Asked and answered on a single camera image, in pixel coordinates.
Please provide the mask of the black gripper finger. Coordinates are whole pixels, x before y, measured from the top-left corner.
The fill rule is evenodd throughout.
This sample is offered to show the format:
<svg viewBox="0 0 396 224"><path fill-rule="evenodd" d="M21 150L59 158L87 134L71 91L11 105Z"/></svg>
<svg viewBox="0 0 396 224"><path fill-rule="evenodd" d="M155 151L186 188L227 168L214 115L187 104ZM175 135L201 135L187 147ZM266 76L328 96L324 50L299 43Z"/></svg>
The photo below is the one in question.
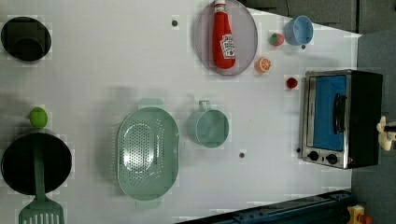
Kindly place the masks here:
<svg viewBox="0 0 396 224"><path fill-rule="evenodd" d="M395 125L395 123L392 123L392 124L389 123L389 124L384 128L384 130L385 130L386 132L395 133L395 132L396 132L396 125Z"/></svg>

